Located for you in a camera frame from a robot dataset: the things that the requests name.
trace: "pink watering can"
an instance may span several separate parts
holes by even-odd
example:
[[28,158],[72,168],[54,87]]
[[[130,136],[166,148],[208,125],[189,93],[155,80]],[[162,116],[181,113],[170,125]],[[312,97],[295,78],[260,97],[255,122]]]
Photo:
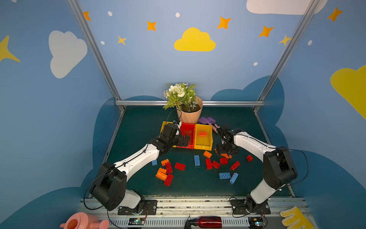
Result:
[[60,228],[63,229],[107,229],[108,227],[108,220],[105,219],[102,222],[99,222],[97,216],[89,215],[84,212],[72,215],[66,223],[60,225]]

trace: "white cloud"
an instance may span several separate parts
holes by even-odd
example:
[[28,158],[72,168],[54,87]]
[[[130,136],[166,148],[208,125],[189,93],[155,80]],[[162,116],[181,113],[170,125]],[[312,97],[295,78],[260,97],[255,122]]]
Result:
[[88,52],[87,45],[72,32],[52,31],[48,38],[52,53],[51,71],[56,78],[65,77]]
[[[320,0],[315,13],[323,9],[328,0]],[[255,14],[303,15],[311,0],[248,0],[247,9]]]

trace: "yellow glove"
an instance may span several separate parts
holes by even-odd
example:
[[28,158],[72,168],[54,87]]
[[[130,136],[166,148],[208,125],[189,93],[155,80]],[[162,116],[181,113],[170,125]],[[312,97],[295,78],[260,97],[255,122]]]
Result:
[[298,207],[293,207],[289,210],[281,211],[280,215],[285,217],[282,220],[284,226],[288,226],[287,229],[313,229],[314,226],[305,218]]

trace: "robotic arm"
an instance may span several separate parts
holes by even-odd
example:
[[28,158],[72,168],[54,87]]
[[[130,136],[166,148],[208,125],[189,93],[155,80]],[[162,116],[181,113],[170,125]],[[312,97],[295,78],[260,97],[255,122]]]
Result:
[[224,132],[219,127],[217,131],[222,141],[222,145],[216,146],[218,155],[237,154],[240,146],[263,162],[263,179],[247,195],[245,207],[248,213],[259,209],[277,190],[297,178],[298,174],[287,148],[264,143],[239,128]]
[[174,145],[188,146],[190,137],[181,135],[181,122],[168,123],[158,137],[151,139],[141,150],[114,164],[105,162],[100,167],[90,193],[108,210],[118,205],[132,213],[142,212],[144,197],[127,190],[126,182],[147,163],[168,152]]

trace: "soil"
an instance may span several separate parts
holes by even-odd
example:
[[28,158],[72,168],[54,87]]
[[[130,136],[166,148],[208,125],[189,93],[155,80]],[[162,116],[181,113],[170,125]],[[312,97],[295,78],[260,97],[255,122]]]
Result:
[[182,105],[181,105],[181,107],[182,107],[182,111],[187,112],[187,113],[197,112],[197,111],[199,111],[199,110],[201,109],[201,107],[200,107],[199,105],[197,105],[197,106],[193,109],[193,111],[192,111],[192,112],[188,112],[188,111],[187,111],[187,109],[186,109],[186,106],[185,106],[184,104],[182,104]]

